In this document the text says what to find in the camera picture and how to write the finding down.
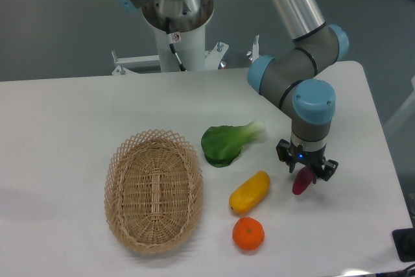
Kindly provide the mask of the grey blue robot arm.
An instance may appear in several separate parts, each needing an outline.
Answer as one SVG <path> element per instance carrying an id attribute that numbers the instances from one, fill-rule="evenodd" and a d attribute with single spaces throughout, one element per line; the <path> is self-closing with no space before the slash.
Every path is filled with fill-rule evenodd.
<path id="1" fill-rule="evenodd" d="M 204 28 L 213 15 L 213 0 L 118 0 L 125 10 L 142 11 L 157 37 L 161 70 L 207 68 Z M 247 74 L 251 87 L 287 115 L 290 140 L 276 151 L 290 169 L 304 165 L 312 181 L 329 180 L 338 164 L 324 153 L 335 113 L 335 91 L 316 76 L 340 60 L 349 40 L 328 25 L 315 0 L 273 0 L 290 34 L 293 50 L 280 59 L 253 57 Z"/>

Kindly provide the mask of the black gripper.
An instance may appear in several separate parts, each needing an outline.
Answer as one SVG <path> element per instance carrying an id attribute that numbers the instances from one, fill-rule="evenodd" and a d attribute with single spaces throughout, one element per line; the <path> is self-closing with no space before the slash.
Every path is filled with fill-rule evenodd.
<path id="1" fill-rule="evenodd" d="M 293 173 L 297 163 L 309 166 L 313 174 L 313 184 L 317 180 L 327 182 L 338 168 L 337 161 L 324 158 L 325 149 L 326 147 L 322 147 L 317 151 L 306 151 L 302 145 L 295 146 L 284 139 L 276 145 L 278 158 L 289 167 L 289 173 Z"/>

